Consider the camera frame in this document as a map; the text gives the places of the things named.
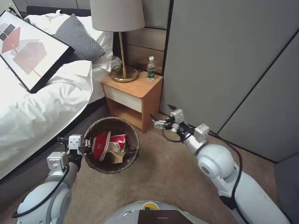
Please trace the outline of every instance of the brass lamp base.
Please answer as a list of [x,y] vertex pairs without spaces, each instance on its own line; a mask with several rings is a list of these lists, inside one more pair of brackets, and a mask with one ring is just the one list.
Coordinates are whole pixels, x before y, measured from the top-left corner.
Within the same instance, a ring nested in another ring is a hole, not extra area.
[[111,78],[117,82],[131,82],[139,77],[139,71],[133,67],[119,67],[111,71]]

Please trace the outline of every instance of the black picture frame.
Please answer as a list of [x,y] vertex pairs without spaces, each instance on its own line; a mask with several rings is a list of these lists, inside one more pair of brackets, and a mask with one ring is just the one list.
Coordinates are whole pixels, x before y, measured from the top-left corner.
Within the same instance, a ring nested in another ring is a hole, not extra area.
[[[0,14],[0,18],[1,16],[5,13],[9,13],[11,15],[13,15],[16,19],[22,20],[24,21],[24,19],[8,12],[7,10],[4,10],[1,14]],[[52,35],[48,34],[47,32],[39,29],[38,27],[33,26],[30,23],[27,23],[26,21],[24,21],[28,26],[32,26],[35,29],[39,30],[40,32],[43,32],[44,34],[50,36],[51,38],[63,43],[65,46],[67,46],[68,48],[64,51],[64,53],[56,60],[56,62],[48,69],[48,71],[38,80],[38,82],[31,88],[29,89],[25,83],[22,81],[22,79],[17,75],[17,73],[12,69],[12,67],[10,66],[10,64],[4,59],[4,57],[0,54],[0,57],[2,58],[2,60],[7,64],[7,66],[10,68],[10,70],[15,74],[15,76],[19,79],[19,81],[23,84],[23,86],[27,89],[27,91],[29,93],[36,93],[37,91],[39,91],[41,88],[43,88],[46,83],[49,81],[49,79],[57,72],[57,70],[68,61],[69,56],[74,52],[74,49],[67,45],[66,43],[62,42],[61,40],[53,37]]]

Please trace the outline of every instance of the food wrapper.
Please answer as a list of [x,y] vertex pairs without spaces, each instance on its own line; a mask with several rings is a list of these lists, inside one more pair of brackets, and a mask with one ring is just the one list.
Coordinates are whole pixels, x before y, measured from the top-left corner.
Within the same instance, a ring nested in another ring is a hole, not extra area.
[[107,156],[108,156],[108,154],[109,154],[111,163],[122,163],[125,152],[109,151],[109,152],[107,152]]
[[108,151],[124,152],[126,148],[126,135],[110,136]]
[[111,132],[98,135],[93,139],[92,152],[96,160],[102,161],[106,155]]

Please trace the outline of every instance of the bed frame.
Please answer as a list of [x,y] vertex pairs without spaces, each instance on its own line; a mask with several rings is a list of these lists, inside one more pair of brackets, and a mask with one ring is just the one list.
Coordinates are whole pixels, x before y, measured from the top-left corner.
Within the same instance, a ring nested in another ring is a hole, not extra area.
[[[27,6],[30,15],[43,15],[56,12],[59,8]],[[86,9],[61,9],[61,13],[77,16],[90,16],[90,10]],[[114,33],[113,54],[120,56],[120,45],[118,34]],[[51,152],[64,151],[64,146],[57,142],[58,137],[65,137],[72,134],[84,135],[88,127],[100,118],[108,116],[106,99],[101,98],[86,106],[83,112],[75,118],[65,129],[58,133],[48,143],[31,155],[18,167],[12,170],[0,180],[0,211],[11,204],[14,199],[24,193],[27,189],[43,180],[49,173],[46,158]]]

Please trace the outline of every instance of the knit pillow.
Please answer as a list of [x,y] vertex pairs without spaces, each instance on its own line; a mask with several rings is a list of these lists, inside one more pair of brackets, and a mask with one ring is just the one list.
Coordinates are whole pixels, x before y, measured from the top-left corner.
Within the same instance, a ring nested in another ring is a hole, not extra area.
[[93,61],[105,54],[104,49],[88,35],[75,14],[64,21],[53,36],[74,48],[75,51],[68,62]]

